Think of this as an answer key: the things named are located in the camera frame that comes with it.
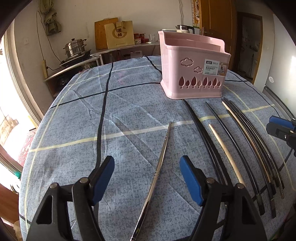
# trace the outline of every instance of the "white refrigerator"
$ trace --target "white refrigerator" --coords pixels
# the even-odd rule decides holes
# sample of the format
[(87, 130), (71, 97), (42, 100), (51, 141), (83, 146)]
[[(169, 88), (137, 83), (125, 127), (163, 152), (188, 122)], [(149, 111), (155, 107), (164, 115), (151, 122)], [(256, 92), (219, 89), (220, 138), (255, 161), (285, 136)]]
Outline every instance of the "white refrigerator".
[(273, 17), (274, 53), (263, 93), (291, 118), (296, 116), (296, 46), (277, 16)]

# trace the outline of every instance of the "kettle handle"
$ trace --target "kettle handle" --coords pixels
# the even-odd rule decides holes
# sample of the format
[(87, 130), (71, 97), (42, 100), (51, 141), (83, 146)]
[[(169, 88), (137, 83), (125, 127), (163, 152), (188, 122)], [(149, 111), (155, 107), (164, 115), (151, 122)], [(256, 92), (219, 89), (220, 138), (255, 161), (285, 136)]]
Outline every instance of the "kettle handle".
[(194, 27), (192, 27), (192, 26), (187, 26), (187, 28), (188, 28), (188, 30), (191, 29), (193, 34), (195, 33), (195, 32), (194, 32)]

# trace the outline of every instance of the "electric kettle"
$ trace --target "electric kettle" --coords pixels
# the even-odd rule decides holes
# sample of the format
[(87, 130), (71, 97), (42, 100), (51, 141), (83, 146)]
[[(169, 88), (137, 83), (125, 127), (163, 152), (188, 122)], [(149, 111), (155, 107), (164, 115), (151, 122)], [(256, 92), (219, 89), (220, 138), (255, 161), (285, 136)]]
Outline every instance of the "electric kettle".
[(194, 34), (194, 27), (187, 26), (187, 25), (177, 25), (176, 26), (178, 33), (189, 33), (189, 29), (192, 30), (192, 33)]

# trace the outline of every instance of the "basket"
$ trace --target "basket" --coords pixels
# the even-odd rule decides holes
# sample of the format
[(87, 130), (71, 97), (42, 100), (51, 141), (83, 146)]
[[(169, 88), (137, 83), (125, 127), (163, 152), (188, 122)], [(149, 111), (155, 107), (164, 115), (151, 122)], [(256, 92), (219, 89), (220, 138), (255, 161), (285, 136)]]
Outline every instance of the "basket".
[(171, 99), (221, 97), (230, 54), (221, 39), (159, 31), (161, 86)]

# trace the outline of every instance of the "screw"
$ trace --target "screw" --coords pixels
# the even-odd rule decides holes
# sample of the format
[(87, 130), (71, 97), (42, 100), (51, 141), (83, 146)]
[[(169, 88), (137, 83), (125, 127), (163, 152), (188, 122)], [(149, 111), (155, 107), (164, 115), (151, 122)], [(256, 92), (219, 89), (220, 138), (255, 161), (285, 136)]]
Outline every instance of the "screw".
[(56, 188), (56, 187), (57, 187), (57, 183), (50, 184), (50, 188)]
[(208, 177), (207, 178), (207, 183), (208, 184), (213, 184), (215, 182), (215, 179), (214, 178), (212, 178), (212, 177)]
[(239, 189), (244, 189), (244, 184), (242, 184), (242, 183), (238, 183), (238, 184), (237, 184), (237, 187), (238, 187)]
[(82, 177), (81, 179), (80, 179), (80, 183), (87, 183), (88, 182), (88, 178), (87, 177)]

